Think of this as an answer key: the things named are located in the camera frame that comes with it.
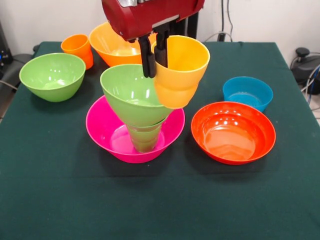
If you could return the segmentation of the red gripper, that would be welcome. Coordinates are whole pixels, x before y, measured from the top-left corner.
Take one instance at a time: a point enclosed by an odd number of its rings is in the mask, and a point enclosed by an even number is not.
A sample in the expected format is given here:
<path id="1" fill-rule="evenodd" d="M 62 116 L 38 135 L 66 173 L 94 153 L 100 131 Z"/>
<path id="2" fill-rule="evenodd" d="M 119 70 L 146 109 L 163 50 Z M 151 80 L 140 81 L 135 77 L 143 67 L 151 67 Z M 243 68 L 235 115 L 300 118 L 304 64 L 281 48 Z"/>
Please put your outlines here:
<path id="1" fill-rule="evenodd" d="M 138 39 L 143 75 L 156 76 L 156 63 L 168 67 L 167 39 L 170 23 L 179 22 L 204 6 L 204 0 L 103 0 L 102 8 L 112 29 L 125 41 Z M 149 38 L 155 31 L 154 54 Z"/>

